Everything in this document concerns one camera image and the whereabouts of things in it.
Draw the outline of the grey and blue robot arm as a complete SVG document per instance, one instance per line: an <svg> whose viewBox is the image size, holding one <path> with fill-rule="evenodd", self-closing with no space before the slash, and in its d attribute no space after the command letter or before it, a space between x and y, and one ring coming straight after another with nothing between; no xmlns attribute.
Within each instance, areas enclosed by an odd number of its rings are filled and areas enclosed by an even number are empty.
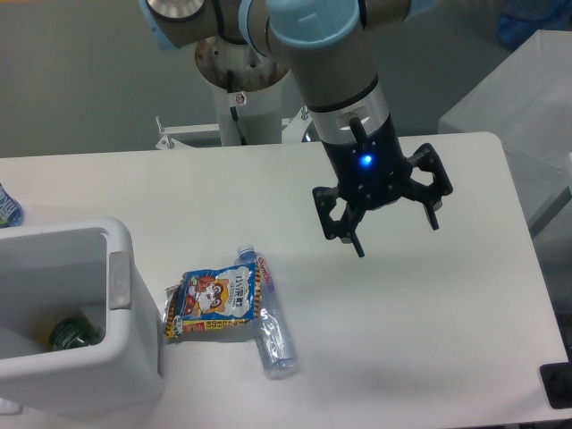
<svg viewBox="0 0 572 429"><path fill-rule="evenodd" d="M166 46L219 37L248 46L293 74L337 178L313 191L328 240L357 244L364 215L406 198L438 227L453 191L437 152L402 152L367 49L369 29L431 9L429 1L143 1L140 10Z"/></svg>

